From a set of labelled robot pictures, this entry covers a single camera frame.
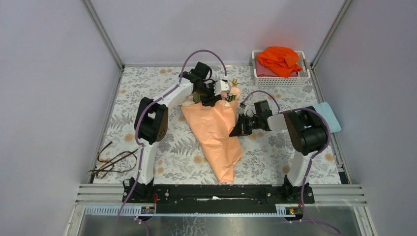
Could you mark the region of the light blue towel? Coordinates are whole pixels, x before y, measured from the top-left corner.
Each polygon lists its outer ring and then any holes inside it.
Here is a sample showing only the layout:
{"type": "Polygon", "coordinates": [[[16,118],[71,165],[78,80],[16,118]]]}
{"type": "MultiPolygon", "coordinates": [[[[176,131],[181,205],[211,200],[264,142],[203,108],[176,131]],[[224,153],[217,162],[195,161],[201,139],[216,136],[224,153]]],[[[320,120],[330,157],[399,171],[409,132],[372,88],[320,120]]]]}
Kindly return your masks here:
{"type": "Polygon", "coordinates": [[[315,104],[313,108],[326,120],[331,133],[337,133],[342,130],[331,106],[327,102],[315,104]]]}

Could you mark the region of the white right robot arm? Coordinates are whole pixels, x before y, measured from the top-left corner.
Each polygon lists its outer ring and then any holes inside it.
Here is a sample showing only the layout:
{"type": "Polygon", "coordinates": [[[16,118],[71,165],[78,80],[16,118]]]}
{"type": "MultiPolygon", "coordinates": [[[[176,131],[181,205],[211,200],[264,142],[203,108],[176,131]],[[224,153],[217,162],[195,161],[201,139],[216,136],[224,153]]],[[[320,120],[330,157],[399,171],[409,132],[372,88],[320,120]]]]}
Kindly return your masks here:
{"type": "Polygon", "coordinates": [[[230,137],[248,136],[255,129],[263,131],[287,130],[295,156],[290,171],[286,174],[289,185],[282,189],[284,200],[293,203],[301,197],[300,187],[307,182],[311,160],[329,145],[332,133],[328,119],[334,118],[330,106],[316,104],[300,109],[273,114],[266,100],[254,103],[255,113],[251,116],[239,114],[230,137]]]}

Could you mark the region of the pink fake flower bunch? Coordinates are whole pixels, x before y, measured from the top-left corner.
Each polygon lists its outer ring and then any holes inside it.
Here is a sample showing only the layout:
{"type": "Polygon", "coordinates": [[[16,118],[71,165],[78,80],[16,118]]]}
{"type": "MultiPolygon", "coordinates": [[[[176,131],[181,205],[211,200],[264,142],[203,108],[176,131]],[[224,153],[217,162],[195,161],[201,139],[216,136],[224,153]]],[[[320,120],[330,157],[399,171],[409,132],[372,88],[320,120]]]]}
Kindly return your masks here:
{"type": "Polygon", "coordinates": [[[190,106],[199,104],[202,105],[201,102],[201,95],[197,92],[194,92],[188,96],[186,96],[185,100],[180,104],[181,107],[190,106]]]}

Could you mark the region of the dark brown ribbon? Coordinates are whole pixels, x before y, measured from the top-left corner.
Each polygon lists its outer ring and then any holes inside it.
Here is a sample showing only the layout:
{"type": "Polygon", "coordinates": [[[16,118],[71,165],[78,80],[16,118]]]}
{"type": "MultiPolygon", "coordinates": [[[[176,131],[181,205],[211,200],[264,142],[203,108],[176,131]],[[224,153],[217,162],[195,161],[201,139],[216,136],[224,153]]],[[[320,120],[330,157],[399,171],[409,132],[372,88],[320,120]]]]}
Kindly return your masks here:
{"type": "Polygon", "coordinates": [[[138,157],[136,155],[136,152],[138,151],[138,149],[135,149],[133,151],[130,150],[126,150],[126,151],[122,151],[120,153],[118,153],[117,155],[115,155],[114,157],[110,158],[110,159],[101,159],[101,154],[106,151],[106,149],[111,146],[113,144],[112,141],[108,142],[105,146],[103,146],[97,153],[96,155],[96,162],[99,163],[99,167],[94,167],[91,170],[87,171],[87,174],[90,177],[93,178],[97,178],[97,179],[102,179],[104,177],[106,177],[109,173],[118,173],[118,174],[124,174],[127,172],[130,172],[134,169],[134,167],[136,166],[136,164],[138,163],[138,157]],[[129,167],[128,169],[116,169],[116,166],[118,163],[126,160],[129,157],[133,157],[135,160],[135,165],[132,167],[129,167]]]}

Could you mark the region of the brown kraft wrapping paper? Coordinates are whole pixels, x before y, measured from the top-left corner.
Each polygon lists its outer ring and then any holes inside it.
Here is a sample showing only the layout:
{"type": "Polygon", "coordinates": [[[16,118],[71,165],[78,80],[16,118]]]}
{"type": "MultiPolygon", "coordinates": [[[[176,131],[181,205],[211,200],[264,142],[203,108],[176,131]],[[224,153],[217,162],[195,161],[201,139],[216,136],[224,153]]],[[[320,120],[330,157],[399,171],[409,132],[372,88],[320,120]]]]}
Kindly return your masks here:
{"type": "Polygon", "coordinates": [[[186,122],[220,183],[234,181],[235,165],[243,155],[238,137],[229,136],[236,125],[238,99],[232,102],[220,100],[213,107],[199,104],[181,107],[186,122]]]}

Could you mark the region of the pink fake flower stem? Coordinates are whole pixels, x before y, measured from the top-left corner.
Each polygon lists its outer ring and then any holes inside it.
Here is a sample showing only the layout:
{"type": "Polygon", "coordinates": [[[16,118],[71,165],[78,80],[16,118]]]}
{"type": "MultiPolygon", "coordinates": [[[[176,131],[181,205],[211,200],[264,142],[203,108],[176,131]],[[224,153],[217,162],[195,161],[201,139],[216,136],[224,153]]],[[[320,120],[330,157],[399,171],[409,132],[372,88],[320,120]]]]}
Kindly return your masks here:
{"type": "Polygon", "coordinates": [[[221,98],[223,100],[226,100],[227,102],[232,102],[238,99],[240,96],[240,89],[237,86],[238,86],[237,79],[232,79],[231,81],[229,81],[228,87],[227,87],[228,90],[221,92],[220,94],[221,98]]]}

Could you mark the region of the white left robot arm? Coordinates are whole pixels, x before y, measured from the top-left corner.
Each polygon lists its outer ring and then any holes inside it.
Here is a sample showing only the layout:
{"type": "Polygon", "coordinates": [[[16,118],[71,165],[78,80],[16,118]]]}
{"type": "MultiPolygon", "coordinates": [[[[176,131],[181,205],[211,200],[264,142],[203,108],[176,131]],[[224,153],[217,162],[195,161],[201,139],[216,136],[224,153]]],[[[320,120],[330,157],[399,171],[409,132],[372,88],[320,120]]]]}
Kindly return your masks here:
{"type": "Polygon", "coordinates": [[[203,106],[213,107],[221,100],[216,92],[224,83],[220,79],[212,79],[212,69],[198,62],[189,72],[182,72],[181,80],[167,88],[161,95],[154,98],[143,97],[140,101],[134,122],[135,138],[140,151],[134,196],[140,202],[147,202],[152,197],[152,188],[147,184],[153,181],[153,166],[159,142],[168,131],[169,110],[180,105],[188,95],[196,92],[203,106]]]}

